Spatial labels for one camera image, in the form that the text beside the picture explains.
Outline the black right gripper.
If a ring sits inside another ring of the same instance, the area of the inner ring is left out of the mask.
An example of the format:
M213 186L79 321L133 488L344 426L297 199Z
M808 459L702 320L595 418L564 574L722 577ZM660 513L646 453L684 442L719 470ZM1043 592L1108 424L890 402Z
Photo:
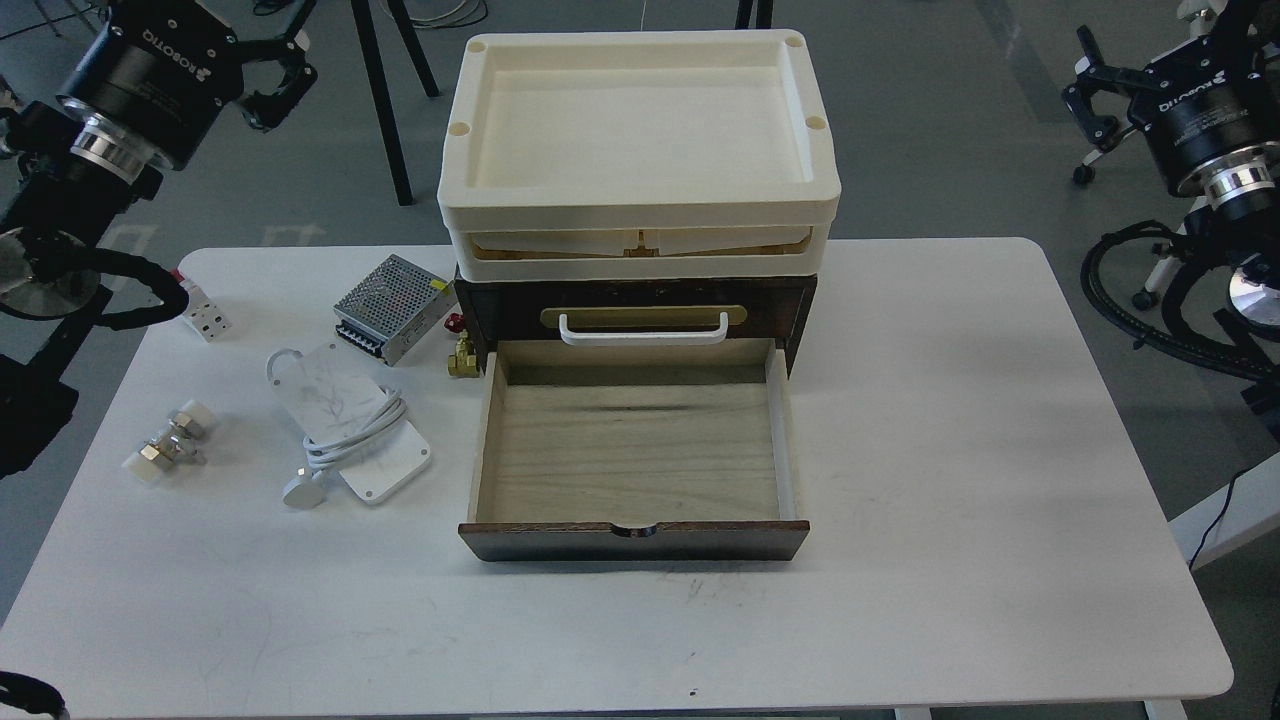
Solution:
M1202 193L1222 167L1265 159L1277 163L1277 100L1263 77L1258 42L1219 32L1192 38L1149 61L1144 70L1105 61L1088 26L1076 28L1082 58L1062 100L1085 138L1111 152L1140 129L1166 190ZM1140 126L1100 115L1092 99L1140 92Z

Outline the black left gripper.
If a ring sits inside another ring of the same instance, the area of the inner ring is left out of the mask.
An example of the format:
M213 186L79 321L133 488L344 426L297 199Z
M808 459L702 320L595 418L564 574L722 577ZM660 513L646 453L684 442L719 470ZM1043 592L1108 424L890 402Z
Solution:
M187 167L221 108L244 90L241 64L276 61L284 76L274 94L239 100L246 124L275 129L317 79L298 35L316 5L301 1L284 29L238 40L200 1L113 1L104 29L59 88L74 117L91 113L140 136L160 165Z

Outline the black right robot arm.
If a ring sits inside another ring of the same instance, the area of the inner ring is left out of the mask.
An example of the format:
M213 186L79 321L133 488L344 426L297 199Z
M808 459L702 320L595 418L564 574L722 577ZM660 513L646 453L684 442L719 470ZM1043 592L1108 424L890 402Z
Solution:
M1193 205L1178 228L1138 222L1085 255L1091 304L1137 346L1248 382L1243 398L1277 433L1277 32L1196 35L1140 69L1106 63L1091 29L1062 100L1096 156L1139 135L1166 191ZM1121 309L1105 255L1153 240L1158 259Z

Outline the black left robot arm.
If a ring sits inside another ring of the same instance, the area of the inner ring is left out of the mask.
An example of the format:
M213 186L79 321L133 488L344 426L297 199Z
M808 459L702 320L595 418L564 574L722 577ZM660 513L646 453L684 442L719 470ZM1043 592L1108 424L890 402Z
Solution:
M23 471L70 420L78 393L61 374L95 327L168 322L189 296L165 268L100 246L115 215L154 199L182 170L224 106L278 127L315 83L301 3L276 36L241 40L198 1L110 1L96 40L56 106L3 110L3 155L20 187L3 213L5 314L56 320L28 363L3 359L3 474Z

